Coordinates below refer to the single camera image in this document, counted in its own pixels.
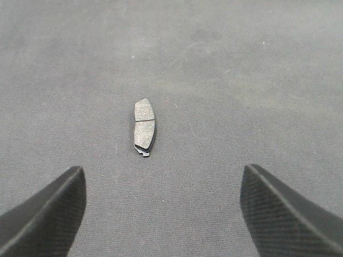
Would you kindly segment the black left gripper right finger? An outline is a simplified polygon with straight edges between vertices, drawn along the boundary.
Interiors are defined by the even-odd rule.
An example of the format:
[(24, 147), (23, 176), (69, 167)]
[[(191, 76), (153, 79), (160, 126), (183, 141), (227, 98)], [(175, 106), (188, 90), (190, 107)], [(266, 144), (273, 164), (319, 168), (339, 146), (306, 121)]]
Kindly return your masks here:
[(342, 256), (342, 218), (259, 165), (244, 167), (240, 206), (259, 256)]

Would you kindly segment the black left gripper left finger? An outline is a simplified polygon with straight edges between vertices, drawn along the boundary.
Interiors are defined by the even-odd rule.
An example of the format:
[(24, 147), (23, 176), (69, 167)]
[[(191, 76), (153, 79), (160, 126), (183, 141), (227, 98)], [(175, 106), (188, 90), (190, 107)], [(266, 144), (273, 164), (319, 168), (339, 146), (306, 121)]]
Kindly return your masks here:
[(85, 208), (84, 170), (71, 167), (1, 215), (1, 256), (67, 256)]

